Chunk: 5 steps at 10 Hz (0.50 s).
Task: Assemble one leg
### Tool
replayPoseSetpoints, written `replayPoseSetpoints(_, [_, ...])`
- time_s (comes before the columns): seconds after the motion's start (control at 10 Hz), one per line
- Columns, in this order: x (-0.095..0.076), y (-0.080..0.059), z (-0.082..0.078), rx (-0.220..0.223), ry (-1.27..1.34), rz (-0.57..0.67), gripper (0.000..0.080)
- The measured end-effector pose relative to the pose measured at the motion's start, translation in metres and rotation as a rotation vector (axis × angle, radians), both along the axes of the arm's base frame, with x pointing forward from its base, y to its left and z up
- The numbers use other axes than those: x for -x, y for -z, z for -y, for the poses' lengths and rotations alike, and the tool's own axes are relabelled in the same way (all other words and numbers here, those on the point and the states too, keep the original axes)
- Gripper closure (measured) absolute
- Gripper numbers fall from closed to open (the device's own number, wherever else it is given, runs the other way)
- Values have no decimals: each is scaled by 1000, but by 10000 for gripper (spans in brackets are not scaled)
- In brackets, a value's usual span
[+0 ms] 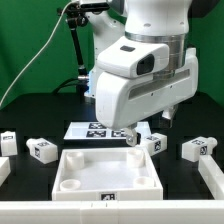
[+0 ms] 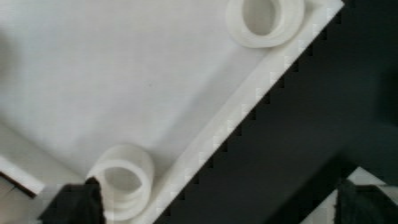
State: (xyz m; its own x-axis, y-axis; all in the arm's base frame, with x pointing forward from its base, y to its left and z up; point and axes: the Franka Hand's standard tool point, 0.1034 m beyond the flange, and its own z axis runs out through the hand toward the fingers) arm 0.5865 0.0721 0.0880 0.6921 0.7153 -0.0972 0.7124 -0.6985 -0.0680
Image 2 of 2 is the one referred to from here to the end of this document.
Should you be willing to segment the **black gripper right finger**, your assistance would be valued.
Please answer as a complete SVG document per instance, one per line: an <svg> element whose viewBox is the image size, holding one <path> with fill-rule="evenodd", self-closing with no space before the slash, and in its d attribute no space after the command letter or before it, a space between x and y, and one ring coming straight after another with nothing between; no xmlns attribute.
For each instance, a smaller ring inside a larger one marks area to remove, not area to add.
<svg viewBox="0 0 398 224"><path fill-rule="evenodd" d="M338 186L334 224L398 224L398 204L377 185Z"/></svg>

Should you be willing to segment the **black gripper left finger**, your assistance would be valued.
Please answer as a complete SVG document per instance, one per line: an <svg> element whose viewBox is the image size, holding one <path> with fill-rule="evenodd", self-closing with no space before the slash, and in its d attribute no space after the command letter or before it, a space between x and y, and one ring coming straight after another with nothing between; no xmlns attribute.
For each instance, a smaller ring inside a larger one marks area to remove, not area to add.
<svg viewBox="0 0 398 224"><path fill-rule="evenodd" d="M94 177L60 188L37 219L41 224L107 224L101 185Z"/></svg>

